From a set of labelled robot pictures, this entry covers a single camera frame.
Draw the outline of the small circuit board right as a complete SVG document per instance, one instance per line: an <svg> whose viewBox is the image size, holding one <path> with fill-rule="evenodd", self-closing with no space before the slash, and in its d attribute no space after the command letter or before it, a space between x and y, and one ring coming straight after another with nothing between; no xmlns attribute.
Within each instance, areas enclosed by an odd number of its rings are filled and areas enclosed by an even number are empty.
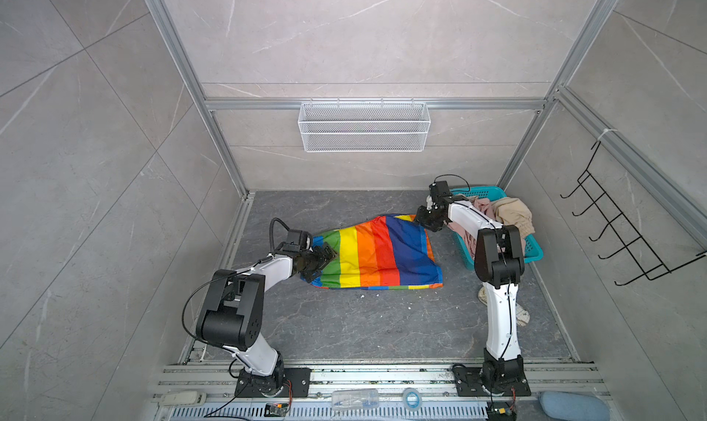
<svg viewBox="0 0 707 421"><path fill-rule="evenodd" d="M491 403L487 404L487 420L488 421L516 421L517 412L511 404L507 403Z"/></svg>

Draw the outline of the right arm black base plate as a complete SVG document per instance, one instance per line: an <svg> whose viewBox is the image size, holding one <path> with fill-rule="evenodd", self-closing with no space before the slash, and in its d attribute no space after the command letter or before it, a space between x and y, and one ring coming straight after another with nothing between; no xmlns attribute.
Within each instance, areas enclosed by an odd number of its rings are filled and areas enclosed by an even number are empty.
<svg viewBox="0 0 707 421"><path fill-rule="evenodd" d="M511 397L530 396L532 392L525 371L491 371L486 367L451 367L458 396Z"/></svg>

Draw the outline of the small circuit board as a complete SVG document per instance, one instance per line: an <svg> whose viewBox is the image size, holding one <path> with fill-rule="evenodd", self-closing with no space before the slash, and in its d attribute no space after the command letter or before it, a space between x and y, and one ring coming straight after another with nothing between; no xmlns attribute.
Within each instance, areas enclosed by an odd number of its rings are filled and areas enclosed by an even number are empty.
<svg viewBox="0 0 707 421"><path fill-rule="evenodd" d="M290 412L289 403L265 404L263 415L265 417L286 417Z"/></svg>
<svg viewBox="0 0 707 421"><path fill-rule="evenodd" d="M488 421L516 421L517 412L511 404L507 403L491 403L487 404L487 420Z"/></svg>

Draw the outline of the blue grey cloth bundle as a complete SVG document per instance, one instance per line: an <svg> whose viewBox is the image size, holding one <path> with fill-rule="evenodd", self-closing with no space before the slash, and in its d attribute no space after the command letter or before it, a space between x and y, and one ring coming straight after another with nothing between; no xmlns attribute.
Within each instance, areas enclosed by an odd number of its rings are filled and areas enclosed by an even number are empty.
<svg viewBox="0 0 707 421"><path fill-rule="evenodd" d="M544 392L539 397L548 417L569 421L610 421L611 412L602 400L575 393Z"/></svg>

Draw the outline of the clear tape roll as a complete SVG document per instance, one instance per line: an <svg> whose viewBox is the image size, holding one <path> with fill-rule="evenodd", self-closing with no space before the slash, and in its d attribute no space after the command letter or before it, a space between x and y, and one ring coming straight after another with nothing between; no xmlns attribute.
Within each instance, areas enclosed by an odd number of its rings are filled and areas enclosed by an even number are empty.
<svg viewBox="0 0 707 421"><path fill-rule="evenodd" d="M418 411L422 406L422 396L416 389L405 389L401 395L404 408L410 412Z"/></svg>

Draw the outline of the pink shorts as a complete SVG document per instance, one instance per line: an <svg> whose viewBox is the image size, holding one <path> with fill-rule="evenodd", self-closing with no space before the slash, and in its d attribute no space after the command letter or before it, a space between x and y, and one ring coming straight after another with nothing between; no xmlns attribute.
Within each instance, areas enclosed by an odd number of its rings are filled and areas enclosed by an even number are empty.
<svg viewBox="0 0 707 421"><path fill-rule="evenodd" d="M461 238L471 259L475 257L479 231L501 228L501 223L495 219L492 202L487 198L465 197L454 202L449 212L451 217L447 227Z"/></svg>

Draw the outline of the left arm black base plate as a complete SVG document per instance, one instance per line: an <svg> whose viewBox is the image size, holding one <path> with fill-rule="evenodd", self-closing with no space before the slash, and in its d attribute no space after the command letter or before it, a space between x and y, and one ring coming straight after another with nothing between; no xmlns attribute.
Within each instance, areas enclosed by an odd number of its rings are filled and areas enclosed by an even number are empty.
<svg viewBox="0 0 707 421"><path fill-rule="evenodd" d="M237 398L305 398L309 395L311 369L285 368L274 376L258 376L245 371L239 373Z"/></svg>

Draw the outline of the rainbow striped shorts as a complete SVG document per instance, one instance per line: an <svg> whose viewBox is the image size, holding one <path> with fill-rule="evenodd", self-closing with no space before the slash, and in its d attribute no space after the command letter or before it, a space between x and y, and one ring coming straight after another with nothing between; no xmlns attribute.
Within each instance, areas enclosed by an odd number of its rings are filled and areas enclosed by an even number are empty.
<svg viewBox="0 0 707 421"><path fill-rule="evenodd" d="M379 216L316 236L314 244L329 244L337 258L311 284L329 290L441 288L444 274L428 231L414 219L414 215Z"/></svg>

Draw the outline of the clear plastic bottle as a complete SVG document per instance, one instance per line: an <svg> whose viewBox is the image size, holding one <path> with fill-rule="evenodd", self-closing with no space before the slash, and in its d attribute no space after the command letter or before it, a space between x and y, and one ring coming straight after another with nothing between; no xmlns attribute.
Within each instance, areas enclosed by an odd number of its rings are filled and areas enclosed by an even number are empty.
<svg viewBox="0 0 707 421"><path fill-rule="evenodd" d="M379 407L379 392L376 389L340 390L331 394L334 411L353 411Z"/></svg>

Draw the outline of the folded patterned beige shorts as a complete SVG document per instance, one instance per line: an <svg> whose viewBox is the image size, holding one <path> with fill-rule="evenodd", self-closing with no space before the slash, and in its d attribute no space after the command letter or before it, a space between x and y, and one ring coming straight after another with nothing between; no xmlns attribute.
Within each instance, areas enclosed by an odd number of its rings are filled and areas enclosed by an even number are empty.
<svg viewBox="0 0 707 421"><path fill-rule="evenodd" d="M487 294L484 287L481 287L478 292L478 300L484 305L488 305ZM525 327L530 323L530 313L521 306L518 302L516 303L516 316L517 325L520 327Z"/></svg>

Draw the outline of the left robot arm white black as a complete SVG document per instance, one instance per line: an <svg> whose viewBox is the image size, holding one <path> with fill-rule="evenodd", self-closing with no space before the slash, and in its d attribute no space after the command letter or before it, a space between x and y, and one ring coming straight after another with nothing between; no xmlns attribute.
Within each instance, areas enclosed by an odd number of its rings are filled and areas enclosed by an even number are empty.
<svg viewBox="0 0 707 421"><path fill-rule="evenodd" d="M205 292L195 323L186 322L187 308L182 308L182 329L192 340L228 352L243 366L238 380L275 397L292 385L285 380L282 354L261 335L265 292L296 276L313 283L337 257L327 242L314 244L311 233L273 218L268 255L240 270L216 271L191 294Z"/></svg>

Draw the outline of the teal plastic laundry basket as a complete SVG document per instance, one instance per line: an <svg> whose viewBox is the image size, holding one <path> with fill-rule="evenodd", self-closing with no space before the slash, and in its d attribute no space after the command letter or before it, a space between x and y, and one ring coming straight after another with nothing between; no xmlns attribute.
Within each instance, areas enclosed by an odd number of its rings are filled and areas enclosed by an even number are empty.
<svg viewBox="0 0 707 421"><path fill-rule="evenodd" d="M507 198L504 190L497 186L473 186L471 188L452 188L452 194L461 194L462 196L477 196L478 198L487 198L491 202ZM464 240L457 233L453 234L454 242L460 252L462 262L467 270L474 270L474 260L469 252ZM528 235L525 238L525 263L532 263L542 259L544 253L533 235Z"/></svg>

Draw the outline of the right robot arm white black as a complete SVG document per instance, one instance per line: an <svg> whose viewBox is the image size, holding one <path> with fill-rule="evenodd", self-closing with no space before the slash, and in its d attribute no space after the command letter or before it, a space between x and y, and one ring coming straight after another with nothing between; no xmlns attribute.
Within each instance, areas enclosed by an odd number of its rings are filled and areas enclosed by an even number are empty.
<svg viewBox="0 0 707 421"><path fill-rule="evenodd" d="M482 389L493 396L529 395L517 339L517 292L525 272L520 232L483 214L449 184L434 180L415 221L429 231L456 224L476 242L474 271L487 299L488 333L480 372Z"/></svg>

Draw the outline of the small circuit board left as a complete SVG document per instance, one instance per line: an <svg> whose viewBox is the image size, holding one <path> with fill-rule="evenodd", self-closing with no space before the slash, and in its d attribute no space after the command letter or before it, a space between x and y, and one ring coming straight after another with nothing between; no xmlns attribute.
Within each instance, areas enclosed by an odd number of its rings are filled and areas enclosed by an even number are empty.
<svg viewBox="0 0 707 421"><path fill-rule="evenodd" d="M265 404L263 415L265 417L286 417L290 412L289 403Z"/></svg>

